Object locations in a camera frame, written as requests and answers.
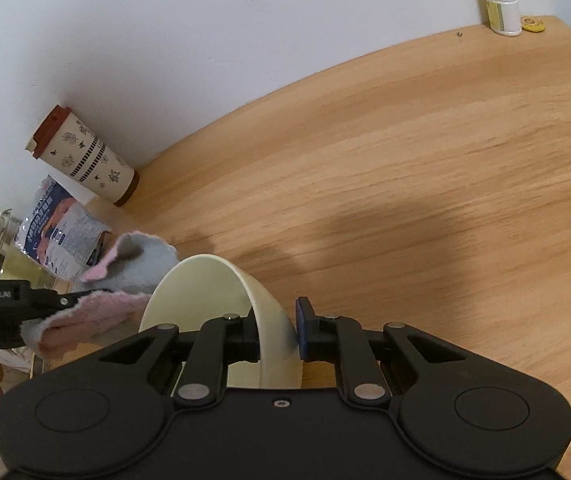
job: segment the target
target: floral pattern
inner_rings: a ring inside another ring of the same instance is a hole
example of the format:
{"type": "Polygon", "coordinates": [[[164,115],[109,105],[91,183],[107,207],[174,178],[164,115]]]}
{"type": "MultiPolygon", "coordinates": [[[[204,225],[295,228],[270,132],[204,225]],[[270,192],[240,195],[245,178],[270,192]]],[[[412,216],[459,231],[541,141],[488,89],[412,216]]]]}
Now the floral pattern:
{"type": "Polygon", "coordinates": [[[62,135],[64,142],[68,144],[76,144],[77,143],[77,135],[71,132],[64,132],[62,135]]]}
{"type": "Polygon", "coordinates": [[[79,125],[79,131],[83,134],[83,135],[88,135],[90,130],[88,128],[86,128],[83,123],[81,121],[77,121],[77,124],[79,125]]]}
{"type": "Polygon", "coordinates": [[[74,157],[72,155],[64,156],[64,158],[61,161],[61,165],[64,168],[70,168],[71,166],[74,165],[74,157]]]}

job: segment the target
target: plastic bag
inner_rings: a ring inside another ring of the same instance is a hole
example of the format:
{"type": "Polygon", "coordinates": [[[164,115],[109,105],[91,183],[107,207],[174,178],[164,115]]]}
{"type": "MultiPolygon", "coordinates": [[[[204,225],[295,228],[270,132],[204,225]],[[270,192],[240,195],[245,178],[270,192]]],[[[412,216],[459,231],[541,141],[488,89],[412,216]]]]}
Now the plastic bag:
{"type": "Polygon", "coordinates": [[[51,176],[41,183],[33,204],[15,245],[58,278],[76,280],[97,263],[109,227],[51,176]]]}

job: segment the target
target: bottle label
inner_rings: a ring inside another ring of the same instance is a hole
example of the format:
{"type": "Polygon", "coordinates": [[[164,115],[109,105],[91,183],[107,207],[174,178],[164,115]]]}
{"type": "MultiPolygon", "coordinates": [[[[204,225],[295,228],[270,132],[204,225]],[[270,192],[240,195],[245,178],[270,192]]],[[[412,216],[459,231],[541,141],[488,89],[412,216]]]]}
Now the bottle label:
{"type": "Polygon", "coordinates": [[[503,12],[501,4],[498,2],[487,2],[489,26],[497,30],[505,30],[505,23],[503,22],[503,12]]]}
{"type": "Polygon", "coordinates": [[[489,2],[486,0],[488,8],[489,26],[501,32],[520,32],[521,14],[516,2],[501,3],[489,2]]]}

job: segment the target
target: cloth towel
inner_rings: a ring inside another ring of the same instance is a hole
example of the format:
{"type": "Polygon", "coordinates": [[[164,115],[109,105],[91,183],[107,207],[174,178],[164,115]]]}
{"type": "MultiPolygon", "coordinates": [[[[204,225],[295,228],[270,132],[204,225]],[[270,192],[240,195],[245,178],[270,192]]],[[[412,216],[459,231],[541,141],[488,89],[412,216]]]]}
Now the cloth towel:
{"type": "Polygon", "coordinates": [[[133,335],[138,324],[131,315],[146,309],[154,289],[177,263],[177,250],[161,238],[123,234],[72,287],[73,292],[95,292],[46,319],[25,321],[21,336],[41,357],[56,359],[80,342],[105,346],[133,335]]]}

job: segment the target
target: wooden table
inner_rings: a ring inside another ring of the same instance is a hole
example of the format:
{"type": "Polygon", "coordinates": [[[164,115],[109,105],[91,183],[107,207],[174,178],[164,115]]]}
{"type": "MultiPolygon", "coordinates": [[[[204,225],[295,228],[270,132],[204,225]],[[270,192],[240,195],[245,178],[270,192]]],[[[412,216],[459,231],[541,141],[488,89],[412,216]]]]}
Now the wooden table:
{"type": "Polygon", "coordinates": [[[571,29],[546,22],[312,75],[166,150],[122,210],[94,209],[232,260],[290,312],[306,295],[365,328],[403,320],[571,403],[571,29]]]}

